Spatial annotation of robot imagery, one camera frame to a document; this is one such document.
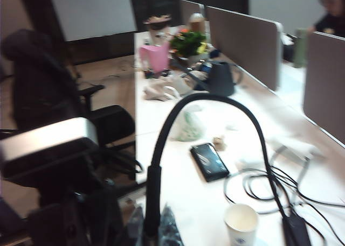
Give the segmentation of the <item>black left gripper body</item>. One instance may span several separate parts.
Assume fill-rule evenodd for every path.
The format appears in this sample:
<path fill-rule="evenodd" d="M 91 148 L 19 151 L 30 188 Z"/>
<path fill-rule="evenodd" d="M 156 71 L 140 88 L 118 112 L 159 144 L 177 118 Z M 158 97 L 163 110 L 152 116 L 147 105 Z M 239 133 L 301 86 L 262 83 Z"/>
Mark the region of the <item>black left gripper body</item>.
<path fill-rule="evenodd" d="M 93 166 L 93 155 L 99 146 L 89 139 L 9 156 L 20 149 L 21 143 L 1 140 L 1 175 L 5 181 L 37 189 L 44 203 L 59 202 L 68 193 L 92 194 L 103 188 Z"/>

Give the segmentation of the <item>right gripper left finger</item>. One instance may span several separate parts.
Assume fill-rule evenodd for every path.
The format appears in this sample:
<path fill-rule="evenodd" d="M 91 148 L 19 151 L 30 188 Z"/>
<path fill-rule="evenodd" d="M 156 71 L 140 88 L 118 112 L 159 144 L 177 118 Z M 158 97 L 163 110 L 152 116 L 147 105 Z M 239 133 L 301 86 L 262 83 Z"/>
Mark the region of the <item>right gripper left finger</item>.
<path fill-rule="evenodd" d="M 128 243 L 127 245 L 143 245 L 144 214 L 142 205 L 136 206 L 127 223 Z"/>

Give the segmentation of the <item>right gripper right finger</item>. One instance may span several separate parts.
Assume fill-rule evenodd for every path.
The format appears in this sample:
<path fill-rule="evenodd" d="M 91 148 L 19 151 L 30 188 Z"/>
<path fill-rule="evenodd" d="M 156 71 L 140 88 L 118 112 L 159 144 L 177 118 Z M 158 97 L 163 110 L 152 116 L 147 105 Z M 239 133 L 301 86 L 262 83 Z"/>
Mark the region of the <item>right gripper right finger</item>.
<path fill-rule="evenodd" d="M 183 246 L 180 231 L 177 227 L 175 215 L 171 207 L 166 203 L 163 207 L 158 228 L 158 244 L 162 246 Z"/>

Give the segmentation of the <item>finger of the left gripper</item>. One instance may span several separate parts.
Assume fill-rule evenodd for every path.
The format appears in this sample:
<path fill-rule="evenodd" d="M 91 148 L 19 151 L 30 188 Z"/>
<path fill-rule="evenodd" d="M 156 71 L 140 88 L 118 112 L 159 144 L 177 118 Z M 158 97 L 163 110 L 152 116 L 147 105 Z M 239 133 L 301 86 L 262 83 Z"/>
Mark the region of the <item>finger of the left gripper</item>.
<path fill-rule="evenodd" d="M 92 245 L 115 245 L 123 220 L 115 189 L 105 188 L 88 198 Z"/>
<path fill-rule="evenodd" d="M 77 204 L 52 204 L 28 216 L 28 231 L 34 245 L 89 245 Z"/>

